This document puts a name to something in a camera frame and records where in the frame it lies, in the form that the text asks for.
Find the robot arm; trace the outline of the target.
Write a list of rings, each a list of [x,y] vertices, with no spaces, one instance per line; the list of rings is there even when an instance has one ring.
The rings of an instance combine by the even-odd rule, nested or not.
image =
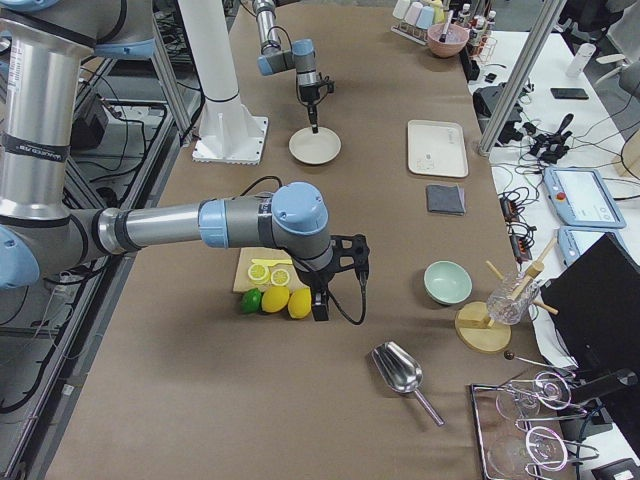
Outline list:
[[[198,83],[177,85],[151,1],[5,1],[1,34],[10,42],[1,127],[1,286],[55,275],[146,247],[201,241],[213,248],[284,251],[311,291],[311,312],[328,317],[329,284],[353,271],[369,277],[366,240],[333,235],[320,191],[306,182],[274,192],[247,189],[227,199],[161,207],[152,196],[174,163],[168,145],[193,143],[200,162],[256,165],[268,121],[243,104],[220,1],[178,1],[175,26]],[[94,96],[111,93],[121,62],[153,65],[164,126],[122,114],[114,150],[74,158],[73,124]]]
[[[311,131],[318,134],[318,105],[335,90],[335,82],[317,68],[316,50],[310,38],[292,41],[276,21],[276,8],[290,1],[259,0],[251,2],[260,39],[257,65],[263,76],[294,70],[296,97],[306,108]]]

